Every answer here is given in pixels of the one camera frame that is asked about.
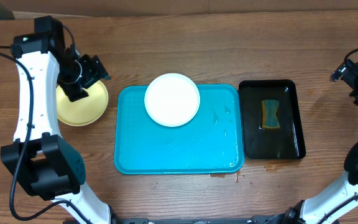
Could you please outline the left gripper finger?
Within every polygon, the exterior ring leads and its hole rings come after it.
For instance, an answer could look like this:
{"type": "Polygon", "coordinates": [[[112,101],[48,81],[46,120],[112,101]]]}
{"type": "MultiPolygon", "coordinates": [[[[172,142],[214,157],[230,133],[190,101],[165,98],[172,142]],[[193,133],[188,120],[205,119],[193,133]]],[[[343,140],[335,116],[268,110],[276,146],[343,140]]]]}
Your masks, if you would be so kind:
{"type": "Polygon", "coordinates": [[[84,54],[80,59],[79,63],[82,66],[82,77],[80,84],[83,88],[89,88],[100,79],[110,80],[108,72],[106,71],[103,63],[97,55],[90,57],[84,54]]]}
{"type": "Polygon", "coordinates": [[[79,83],[63,84],[63,91],[71,102],[75,102],[89,96],[79,83]]]}

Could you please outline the yellow-green plate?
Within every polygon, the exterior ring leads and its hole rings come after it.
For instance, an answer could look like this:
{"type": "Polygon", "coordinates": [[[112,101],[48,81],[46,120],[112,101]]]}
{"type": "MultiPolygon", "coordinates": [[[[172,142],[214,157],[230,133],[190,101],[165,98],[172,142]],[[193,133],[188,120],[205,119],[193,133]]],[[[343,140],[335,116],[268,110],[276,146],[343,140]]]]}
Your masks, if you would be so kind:
{"type": "Polygon", "coordinates": [[[109,101],[108,90],[103,82],[97,81],[85,89],[88,96],[71,102],[63,89],[57,86],[57,118],[70,126],[85,126],[95,122],[106,111],[109,101]]]}

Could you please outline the white plate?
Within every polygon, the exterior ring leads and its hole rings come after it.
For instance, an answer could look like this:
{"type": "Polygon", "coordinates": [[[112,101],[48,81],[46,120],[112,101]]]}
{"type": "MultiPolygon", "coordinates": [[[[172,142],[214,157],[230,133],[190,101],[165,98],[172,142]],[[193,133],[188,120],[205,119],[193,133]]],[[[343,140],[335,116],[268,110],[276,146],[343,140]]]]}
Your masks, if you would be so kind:
{"type": "Polygon", "coordinates": [[[190,122],[201,103],[200,91],[188,77],[166,73],[154,79],[147,87],[144,105],[147,114],[156,123],[169,128],[190,122]]]}

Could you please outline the green yellow sponge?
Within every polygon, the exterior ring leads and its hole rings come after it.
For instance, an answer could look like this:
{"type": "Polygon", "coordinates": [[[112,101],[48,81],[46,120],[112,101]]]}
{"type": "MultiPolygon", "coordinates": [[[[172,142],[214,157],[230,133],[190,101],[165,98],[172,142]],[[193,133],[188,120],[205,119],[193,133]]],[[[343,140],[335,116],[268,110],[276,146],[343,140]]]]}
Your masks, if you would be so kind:
{"type": "Polygon", "coordinates": [[[278,129],[280,123],[277,117],[279,101],[263,100],[262,105],[262,129],[278,129]]]}

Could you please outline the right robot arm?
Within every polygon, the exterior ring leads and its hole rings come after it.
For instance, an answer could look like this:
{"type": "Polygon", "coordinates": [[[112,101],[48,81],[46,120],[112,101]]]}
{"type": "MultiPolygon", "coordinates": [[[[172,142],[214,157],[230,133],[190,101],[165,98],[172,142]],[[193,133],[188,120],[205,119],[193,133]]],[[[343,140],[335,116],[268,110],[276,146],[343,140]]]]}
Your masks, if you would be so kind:
{"type": "MultiPolygon", "coordinates": [[[[351,50],[342,65],[331,75],[335,82],[345,81],[351,88],[349,96],[358,105],[358,62],[349,57],[358,52],[351,50]]],[[[342,175],[318,195],[298,202],[294,207],[269,219],[267,223],[338,223],[339,218],[358,207],[358,142],[344,161],[342,175]]]]}

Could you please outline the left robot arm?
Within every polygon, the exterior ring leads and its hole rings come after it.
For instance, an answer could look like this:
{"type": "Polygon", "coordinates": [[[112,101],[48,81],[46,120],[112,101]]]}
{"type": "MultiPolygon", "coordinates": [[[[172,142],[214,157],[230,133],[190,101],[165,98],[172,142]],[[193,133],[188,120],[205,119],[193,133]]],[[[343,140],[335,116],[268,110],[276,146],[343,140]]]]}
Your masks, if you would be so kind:
{"type": "Polygon", "coordinates": [[[70,101],[86,98],[89,87],[109,78],[103,64],[66,48],[61,32],[20,35],[10,49],[19,72],[19,117],[1,160],[12,174],[11,193],[21,186],[49,207],[62,206],[78,223],[116,223],[112,208],[86,183],[83,158],[62,138],[57,118],[56,89],[70,101]]]}

